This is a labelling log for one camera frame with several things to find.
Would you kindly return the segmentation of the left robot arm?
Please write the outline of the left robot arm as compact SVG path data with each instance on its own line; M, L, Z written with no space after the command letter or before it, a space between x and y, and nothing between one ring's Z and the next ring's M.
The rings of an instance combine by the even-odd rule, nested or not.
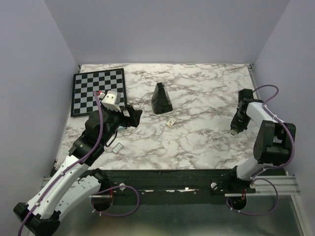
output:
M59 227L62 216L91 194L104 194L109 189L108 178L101 170L93 170L87 180L69 191L73 183L104 153L104 148L117 130L137 127L142 110L126 106L129 113L104 107L90 113L85 130L73 143L62 166L47 184L27 203L18 203L13 211L36 236L51 236Z

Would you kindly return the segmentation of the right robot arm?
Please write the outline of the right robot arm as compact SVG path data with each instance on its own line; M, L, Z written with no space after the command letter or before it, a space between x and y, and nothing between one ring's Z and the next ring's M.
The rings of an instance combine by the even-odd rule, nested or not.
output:
M244 180L253 180L268 169L284 168L295 154L296 126L278 118L264 101L255 99L253 90L243 89L238 92L238 107L230 124L231 135L247 130L250 121L259 126L253 157L236 167L236 176L227 179L227 189L233 193L243 189Z

